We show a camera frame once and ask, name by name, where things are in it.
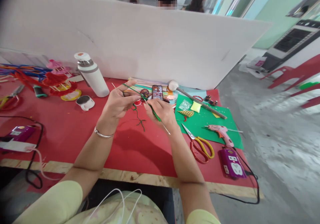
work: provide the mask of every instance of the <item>white earphones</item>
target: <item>white earphones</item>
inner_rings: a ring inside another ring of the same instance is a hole
[[[118,222],[118,223],[122,223],[122,220],[123,220],[124,208],[125,208],[125,206],[124,206],[124,200],[125,200],[128,196],[130,196],[132,193],[134,193],[134,192],[136,192],[136,191],[140,191],[140,196],[138,197],[136,203],[134,204],[133,209],[132,209],[132,212],[130,213],[130,216],[129,216],[127,222],[126,222],[126,224],[128,224],[128,222],[129,222],[129,220],[130,220],[130,218],[131,218],[131,216],[132,216],[132,213],[133,213],[133,211],[134,211],[134,208],[136,207],[136,205],[137,205],[137,203],[138,203],[138,201],[139,201],[139,199],[140,199],[140,197],[141,197],[141,195],[142,195],[141,189],[137,189],[137,190],[134,190],[133,192],[130,192],[125,198],[123,198],[123,194],[122,194],[122,192],[121,192],[118,188],[113,189],[111,192],[108,193],[108,195],[105,196],[104,199],[102,199],[102,201],[99,203],[99,205],[96,207],[96,209],[94,209],[94,211],[91,213],[91,215],[89,216],[89,218],[87,219],[87,221],[86,221],[85,224],[87,224],[87,223],[89,222],[91,216],[92,216],[92,215],[94,214],[94,212],[98,209],[98,207],[101,205],[101,203],[102,203],[113,191],[115,191],[115,190],[117,190],[117,191],[120,192],[121,197],[122,197],[122,202],[123,202],[122,216],[121,216],[120,222]],[[113,215],[115,212],[116,212],[116,210],[104,221],[104,223],[105,223],[110,217],[112,217],[112,215]]]

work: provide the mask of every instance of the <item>green craft paper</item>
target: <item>green craft paper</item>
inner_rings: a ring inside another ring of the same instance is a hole
[[[206,140],[219,142],[222,144],[225,144],[223,138],[219,138],[219,135],[215,131],[211,131],[209,128],[204,127],[207,125],[220,125],[225,126],[229,129],[237,130],[237,126],[234,123],[234,120],[232,118],[232,114],[228,108],[224,107],[213,107],[213,109],[216,109],[221,114],[225,115],[227,117],[226,120],[222,118],[216,118],[211,111],[205,109],[204,107],[201,107],[200,113],[194,112],[194,115],[192,117],[187,117],[187,121],[184,122],[184,115],[179,113],[178,111],[181,111],[179,106],[183,102],[183,100],[187,100],[188,102],[192,103],[193,100],[190,98],[179,95],[177,98],[177,106],[176,106],[176,119],[180,120],[177,121],[182,133],[186,133],[182,123],[186,126],[186,128],[189,129],[189,131],[196,137],[202,137]],[[230,139],[233,141],[235,148],[239,148],[243,150],[243,144],[240,137],[240,134],[238,132],[228,131],[227,132]]]

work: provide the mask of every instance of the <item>floor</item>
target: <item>floor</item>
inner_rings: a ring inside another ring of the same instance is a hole
[[[223,106],[230,108],[244,132],[245,154],[265,195],[259,205],[248,205],[211,194],[221,223],[313,224],[320,219],[320,106],[299,107],[320,93],[289,98],[297,89],[282,92],[285,85],[281,85],[270,90],[270,84],[271,79],[259,81],[237,66],[218,86]],[[24,182],[24,175],[19,176],[15,181]],[[10,193],[28,200],[41,195],[9,187],[7,200]],[[177,224],[184,223],[178,190],[174,190],[174,201]],[[17,202],[10,205],[22,206]],[[15,215],[13,212],[10,218],[14,220]]]

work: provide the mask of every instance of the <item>hot glue gun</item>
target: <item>hot glue gun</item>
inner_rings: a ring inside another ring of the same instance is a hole
[[[216,131],[219,134],[219,138],[223,138],[227,147],[234,147],[233,142],[227,134],[228,129],[225,126],[209,125],[205,127],[208,127],[212,131]]]

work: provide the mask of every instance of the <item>hand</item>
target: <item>hand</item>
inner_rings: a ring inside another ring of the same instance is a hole
[[[136,83],[136,80],[131,80],[125,84],[131,87]],[[127,89],[128,88],[125,85],[121,84],[110,92],[108,101],[103,108],[101,116],[114,119],[120,119],[124,117],[127,110],[132,107],[133,103],[141,99],[141,95],[136,92],[124,92]]]
[[[148,100],[147,103],[152,106],[153,110],[156,112],[156,114],[160,117],[161,122],[165,125],[165,127],[168,129],[168,131],[174,132],[175,130],[180,130],[180,127],[177,124],[176,117],[174,115],[174,111],[172,109],[172,106],[164,102],[158,98]],[[161,122],[158,121],[158,119],[154,116],[151,107],[144,103],[144,107],[146,108],[147,115],[150,117],[151,120],[153,120],[160,128],[164,129]]]

